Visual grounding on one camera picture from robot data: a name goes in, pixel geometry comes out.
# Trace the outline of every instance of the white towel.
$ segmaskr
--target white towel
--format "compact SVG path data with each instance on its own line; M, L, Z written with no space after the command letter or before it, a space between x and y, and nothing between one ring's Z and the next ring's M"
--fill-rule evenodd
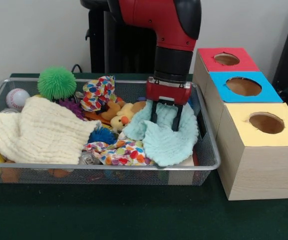
M78 164L99 121L82 121L65 107L31 97L21 113L0 113L0 153L16 163Z

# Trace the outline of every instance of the red box top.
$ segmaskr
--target red box top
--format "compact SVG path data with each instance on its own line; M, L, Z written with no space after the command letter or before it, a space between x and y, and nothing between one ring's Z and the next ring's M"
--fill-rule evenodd
M200 48L198 52L209 72L259 72L244 48Z

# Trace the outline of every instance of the baseball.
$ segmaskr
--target baseball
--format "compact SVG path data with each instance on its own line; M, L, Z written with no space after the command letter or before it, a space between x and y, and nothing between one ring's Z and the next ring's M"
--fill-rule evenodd
M26 99L29 97L30 95L24 89L15 88L7 94L6 105L10 109L21 111L25 105Z

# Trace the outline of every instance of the wire mesh basket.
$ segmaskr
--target wire mesh basket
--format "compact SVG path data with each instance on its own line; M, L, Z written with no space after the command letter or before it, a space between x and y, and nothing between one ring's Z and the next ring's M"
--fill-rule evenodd
M78 79L77 90L89 80ZM116 94L127 103L134 103L146 95L146 81L117 80ZM0 111L7 108L5 98L9 91L21 88L33 96L38 94L36 78L10 78L0 82ZM194 157L198 165L170 167L158 166L112 166L112 165L65 165L65 164L23 164L0 163L0 172L8 171L18 176L15 183L24 184L119 184L119 185L197 185L200 186L212 170L220 165L220 156L205 103L198 86L193 85L190 101L197 117L199 127L198 142ZM57 176L58 170L67 170L66 176ZM0 176L0 183L5 181Z

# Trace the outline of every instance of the colorful dotted cloth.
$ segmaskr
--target colorful dotted cloth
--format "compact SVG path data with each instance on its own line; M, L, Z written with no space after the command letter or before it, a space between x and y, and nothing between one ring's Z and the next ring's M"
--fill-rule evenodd
M141 141L118 140L113 145L97 141L85 145L84 150L92 153L104 165L147 166L155 164L154 161L145 157Z
M109 101L116 102L115 76L102 76L98 80L91 80L83 86L84 98L82 108L88 112L99 111Z

